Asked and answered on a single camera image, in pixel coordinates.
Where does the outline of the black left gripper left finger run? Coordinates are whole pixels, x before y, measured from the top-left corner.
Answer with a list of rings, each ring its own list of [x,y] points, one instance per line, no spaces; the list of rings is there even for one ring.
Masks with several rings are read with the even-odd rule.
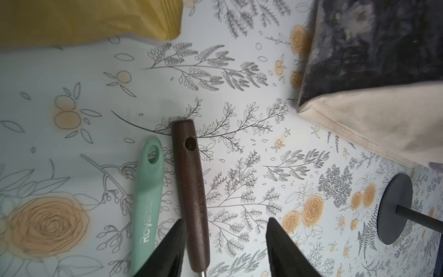
[[[180,277],[186,245],[186,225],[176,221],[134,277]]]

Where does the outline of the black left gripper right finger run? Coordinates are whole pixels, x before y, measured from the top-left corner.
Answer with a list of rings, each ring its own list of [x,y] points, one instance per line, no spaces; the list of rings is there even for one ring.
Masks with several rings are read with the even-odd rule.
[[[272,277],[320,277],[275,218],[269,218],[265,237]]]

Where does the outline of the mint handle cream spatula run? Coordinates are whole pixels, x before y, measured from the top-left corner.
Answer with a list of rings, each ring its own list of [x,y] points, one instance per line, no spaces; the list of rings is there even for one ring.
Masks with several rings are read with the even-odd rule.
[[[132,277],[141,270],[155,249],[163,175],[162,144],[158,138],[150,137],[141,149],[137,164],[132,227]]]

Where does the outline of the dark brown handle utensil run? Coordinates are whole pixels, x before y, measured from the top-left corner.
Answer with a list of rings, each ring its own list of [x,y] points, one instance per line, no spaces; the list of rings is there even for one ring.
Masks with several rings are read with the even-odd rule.
[[[171,136],[181,214],[186,224],[189,263],[198,276],[206,277],[211,261],[207,202],[193,120],[174,121]]]

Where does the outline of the grey utensil rack stand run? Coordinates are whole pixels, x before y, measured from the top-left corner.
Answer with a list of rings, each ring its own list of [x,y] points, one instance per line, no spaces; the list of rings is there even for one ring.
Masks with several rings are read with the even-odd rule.
[[[412,199],[410,177],[403,173],[394,176],[383,193],[377,215],[377,234],[385,245],[393,244],[400,237],[408,220],[443,232],[442,221],[411,209]]]

